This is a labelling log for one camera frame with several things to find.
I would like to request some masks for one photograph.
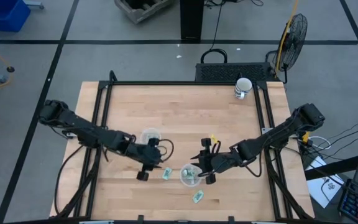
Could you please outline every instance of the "gray floor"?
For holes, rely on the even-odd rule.
[[[59,40],[73,0],[44,0],[33,9],[22,30],[2,32],[6,40]],[[278,40],[293,0],[227,3],[217,39]],[[358,0],[347,0],[358,26]],[[204,10],[203,39],[212,39],[218,8]],[[308,18],[308,40],[357,40],[339,0],[301,0],[297,12]],[[177,40],[179,5],[174,4],[139,25],[132,24],[113,0],[79,0],[68,40]],[[48,98],[75,108],[83,81],[105,80],[114,70],[120,80],[194,80],[195,64],[210,45],[64,45]],[[261,62],[276,45],[216,45],[230,62]],[[56,45],[0,45],[0,54],[16,68],[12,83],[0,89],[0,204],[11,177],[50,68]],[[209,55],[206,62],[221,62]],[[6,73],[0,62],[0,73]],[[291,108],[315,103],[326,117],[315,134],[330,137],[358,123],[358,45],[306,45],[288,72]],[[337,143],[326,154],[350,142]],[[62,163],[64,139],[37,126],[5,222],[47,218],[56,174]],[[358,155],[358,141],[337,154]]]

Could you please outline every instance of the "small white object on floor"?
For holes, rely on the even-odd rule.
[[[320,158],[319,156],[314,159],[314,161],[311,163],[311,165],[315,168],[326,165],[326,163]],[[313,169],[311,166],[308,166],[306,170]],[[332,179],[338,181],[339,183],[343,184],[343,180],[338,175],[332,175]],[[324,184],[323,191],[326,194],[324,194],[321,191],[321,186]],[[328,177],[322,177],[314,180],[308,180],[308,187],[309,187],[309,193],[311,197],[313,197],[323,208],[326,208],[328,203],[333,199],[335,194],[338,192],[338,190],[341,188],[341,186],[335,182],[333,182]]]

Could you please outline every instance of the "white mug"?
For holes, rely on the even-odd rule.
[[[236,87],[234,87],[234,96],[237,99],[244,99],[246,94],[248,94],[252,89],[252,82],[248,78],[240,78],[236,82]]]

